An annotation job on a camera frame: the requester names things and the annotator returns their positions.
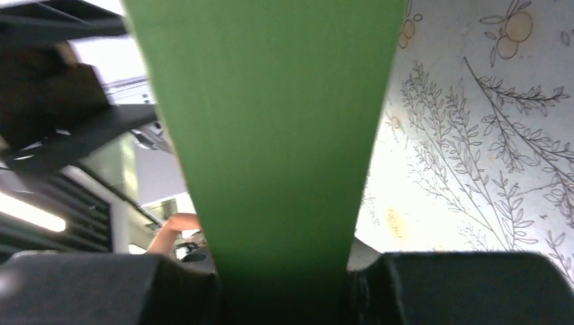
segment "green object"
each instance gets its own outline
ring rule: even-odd
[[[233,316],[331,324],[403,1],[125,7]]]

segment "person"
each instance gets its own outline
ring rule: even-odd
[[[195,213],[175,213],[165,221],[150,243],[148,254],[169,255],[180,232],[201,229]]]

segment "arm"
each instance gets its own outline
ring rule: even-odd
[[[176,213],[169,217],[158,231],[147,253],[169,255],[177,235],[184,230],[200,229],[198,216],[193,213]]]

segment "black slat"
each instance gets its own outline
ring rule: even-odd
[[[0,263],[25,250],[112,252],[110,204],[64,174],[35,186],[35,193],[11,193],[66,221],[52,232],[0,214]]]

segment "green block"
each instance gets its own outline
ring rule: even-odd
[[[125,0],[243,324],[330,324],[402,0]]]

